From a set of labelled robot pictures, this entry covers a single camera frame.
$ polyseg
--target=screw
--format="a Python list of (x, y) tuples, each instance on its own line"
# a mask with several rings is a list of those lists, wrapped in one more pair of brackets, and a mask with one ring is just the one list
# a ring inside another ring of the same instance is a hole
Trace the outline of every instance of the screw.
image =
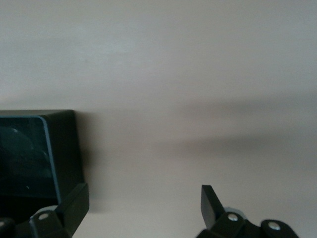
[(46, 219), (47, 217), (49, 217), (49, 215), (47, 213), (43, 213), (39, 216), (39, 220), (44, 220)]
[(279, 226), (278, 223), (276, 222), (269, 222), (268, 223), (268, 226), (273, 229), (273, 230), (276, 230), (276, 231), (279, 231), (281, 229), (281, 227)]
[(237, 215), (235, 215), (235, 214), (233, 214), (233, 213), (230, 213), (230, 214), (228, 215), (228, 218), (229, 218), (229, 220), (231, 220), (231, 221), (233, 221), (233, 222), (236, 222), (236, 221), (238, 220)]

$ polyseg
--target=screw head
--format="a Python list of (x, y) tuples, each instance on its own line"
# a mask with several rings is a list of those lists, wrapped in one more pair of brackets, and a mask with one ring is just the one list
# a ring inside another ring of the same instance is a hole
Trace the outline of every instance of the screw head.
[(229, 218), (229, 220), (231, 220), (231, 221), (233, 221), (233, 222), (236, 222), (236, 221), (238, 220), (237, 215), (235, 215), (235, 214), (233, 214), (233, 213), (230, 213), (230, 214), (228, 215), (228, 218)]
[(278, 223), (276, 222), (269, 222), (268, 226), (272, 229), (272, 230), (276, 230), (279, 231), (281, 229), (281, 227), (279, 226)]
[(47, 213), (43, 213), (39, 216), (39, 220), (44, 220), (46, 219), (47, 217), (49, 217), (49, 215)]

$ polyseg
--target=white surface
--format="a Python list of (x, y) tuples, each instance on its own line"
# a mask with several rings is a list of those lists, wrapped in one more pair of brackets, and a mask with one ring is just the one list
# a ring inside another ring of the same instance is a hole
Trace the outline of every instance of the white surface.
[(314, 238), (317, 1), (0, 0), (1, 109), (74, 109), (75, 238), (194, 238), (200, 189)]

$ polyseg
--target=black object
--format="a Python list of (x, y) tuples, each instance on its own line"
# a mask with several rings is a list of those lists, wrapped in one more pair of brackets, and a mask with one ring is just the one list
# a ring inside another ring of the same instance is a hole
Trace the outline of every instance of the black object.
[(71, 237), (88, 209), (74, 111), (0, 111), (0, 238)]
[(253, 225), (235, 212), (226, 212), (210, 185), (202, 186), (202, 215), (207, 229), (197, 238), (298, 238), (285, 223), (265, 220)]

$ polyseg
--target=black container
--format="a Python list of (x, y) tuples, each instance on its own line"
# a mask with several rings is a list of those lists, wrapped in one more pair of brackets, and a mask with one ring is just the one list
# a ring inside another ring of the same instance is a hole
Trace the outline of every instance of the black container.
[(24, 222), (83, 182), (74, 111), (0, 111), (0, 217)]

